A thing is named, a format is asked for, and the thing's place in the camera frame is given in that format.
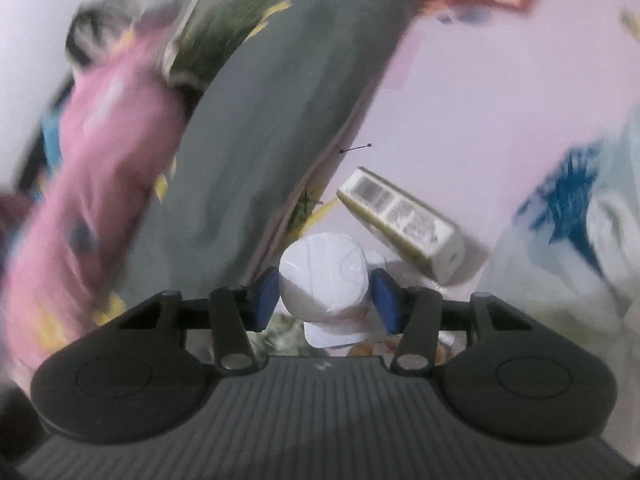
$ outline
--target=gray fabric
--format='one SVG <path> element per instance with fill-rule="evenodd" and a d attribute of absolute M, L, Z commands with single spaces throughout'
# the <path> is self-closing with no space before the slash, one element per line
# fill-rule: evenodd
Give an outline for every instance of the gray fabric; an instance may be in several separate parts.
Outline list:
<path fill-rule="evenodd" d="M 290 0 L 196 108 L 164 201 L 152 199 L 116 292 L 131 307 L 244 280 L 296 186 L 384 68 L 418 0 Z"/>

